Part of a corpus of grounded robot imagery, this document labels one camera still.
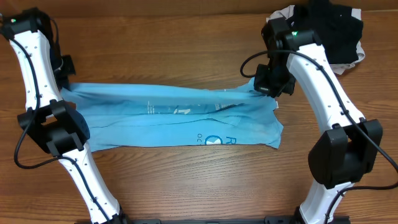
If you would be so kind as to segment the light blue printed t-shirt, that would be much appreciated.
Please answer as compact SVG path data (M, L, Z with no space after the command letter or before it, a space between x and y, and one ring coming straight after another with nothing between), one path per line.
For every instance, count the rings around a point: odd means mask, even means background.
M265 144L279 147L275 99L253 82L232 89L73 83L63 89L90 129L92 151L120 146Z

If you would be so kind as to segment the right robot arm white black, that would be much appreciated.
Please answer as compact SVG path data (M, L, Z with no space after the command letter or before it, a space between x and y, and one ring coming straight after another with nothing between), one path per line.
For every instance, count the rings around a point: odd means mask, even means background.
M283 17L261 31L269 63L260 64L254 89L275 98L299 83L316 116L321 136L308 154L313 183L293 215L266 217L265 223L349 223L333 216L345 189L372 171L382 126L368 121L335 77L325 48L313 30L294 30Z

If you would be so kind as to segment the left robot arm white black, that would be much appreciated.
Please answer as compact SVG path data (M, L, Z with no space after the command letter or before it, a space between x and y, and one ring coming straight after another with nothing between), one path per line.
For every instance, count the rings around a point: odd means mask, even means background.
M23 132L14 151L22 169L58 161L73 179L90 213L90 223L129 223L128 216L107 188L93 159L84 117L60 92L75 74L70 55L62 55L54 19L38 8L5 17L1 35L15 51L25 86L25 113L17 120ZM29 136L51 159L36 165L19 162L22 141Z

